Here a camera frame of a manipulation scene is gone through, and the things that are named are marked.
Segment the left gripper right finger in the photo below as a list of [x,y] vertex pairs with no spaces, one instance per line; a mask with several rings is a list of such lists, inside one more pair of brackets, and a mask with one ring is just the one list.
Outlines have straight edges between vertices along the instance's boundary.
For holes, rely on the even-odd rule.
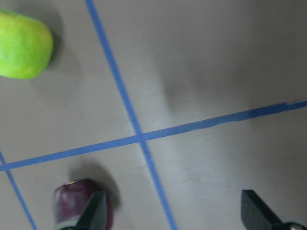
[[246,230],[287,229],[254,190],[242,190],[240,216]]

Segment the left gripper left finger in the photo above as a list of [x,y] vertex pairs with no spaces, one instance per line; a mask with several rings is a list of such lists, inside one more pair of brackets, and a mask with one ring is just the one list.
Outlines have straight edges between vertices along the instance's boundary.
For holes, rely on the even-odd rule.
[[105,230],[107,226],[106,194],[94,192],[74,228],[76,230]]

